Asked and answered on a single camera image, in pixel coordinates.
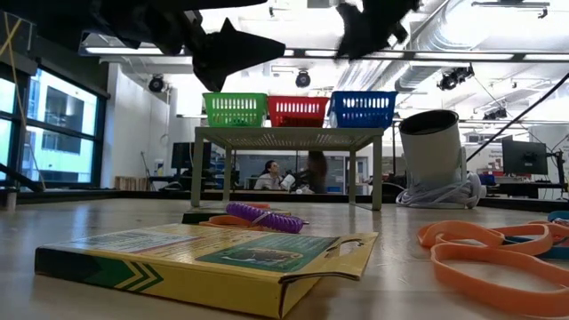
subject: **table leg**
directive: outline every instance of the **table leg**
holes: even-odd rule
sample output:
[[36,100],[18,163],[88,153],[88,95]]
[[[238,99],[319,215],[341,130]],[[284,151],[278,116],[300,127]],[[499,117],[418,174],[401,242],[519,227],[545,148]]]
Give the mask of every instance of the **table leg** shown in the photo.
[[356,151],[349,151],[349,172],[348,172],[348,200],[350,204],[356,204]]
[[196,142],[194,144],[194,156],[192,159],[192,207],[199,207],[199,200],[202,196],[202,162],[204,161],[204,137],[196,132]]
[[223,173],[223,202],[229,202],[229,192],[231,191],[231,148],[225,147],[225,172]]
[[381,210],[381,183],[382,173],[381,168],[382,153],[381,153],[382,137],[373,137],[373,189],[372,189],[372,210]]

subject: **plastic basket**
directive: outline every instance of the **plastic basket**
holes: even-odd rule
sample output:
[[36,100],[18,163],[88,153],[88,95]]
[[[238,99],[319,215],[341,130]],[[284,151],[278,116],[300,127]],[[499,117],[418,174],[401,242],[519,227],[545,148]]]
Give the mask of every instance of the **plastic basket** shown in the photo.
[[261,127],[267,115],[264,93],[204,93],[212,127]]
[[391,126],[398,92],[333,92],[331,127],[383,128]]
[[322,128],[326,97],[268,97],[268,113],[273,127]]

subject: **green basket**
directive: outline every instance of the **green basket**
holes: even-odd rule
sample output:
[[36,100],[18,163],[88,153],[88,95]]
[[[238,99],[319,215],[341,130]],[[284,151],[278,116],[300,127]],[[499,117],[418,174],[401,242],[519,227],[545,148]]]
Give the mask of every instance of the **green basket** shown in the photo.
[[257,127],[267,117],[264,93],[204,93],[207,121],[212,127]]

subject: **computer monitor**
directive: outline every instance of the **computer monitor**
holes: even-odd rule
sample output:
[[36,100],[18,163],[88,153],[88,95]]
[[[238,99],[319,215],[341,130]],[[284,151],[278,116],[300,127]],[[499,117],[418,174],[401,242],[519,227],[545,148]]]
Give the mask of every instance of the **computer monitor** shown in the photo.
[[[172,168],[176,169],[176,174],[181,174],[181,169],[192,169],[192,159],[194,158],[194,142],[175,142],[172,148]],[[212,143],[204,143],[204,158],[202,170],[210,168],[212,160]]]
[[504,173],[548,174],[548,154],[545,144],[503,140],[501,150]]

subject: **green label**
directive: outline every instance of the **green label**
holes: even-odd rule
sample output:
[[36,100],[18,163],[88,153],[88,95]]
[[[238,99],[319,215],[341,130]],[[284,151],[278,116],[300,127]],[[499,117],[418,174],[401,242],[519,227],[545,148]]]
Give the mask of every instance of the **green label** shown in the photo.
[[294,272],[309,264],[338,238],[274,234],[197,258],[198,261]]

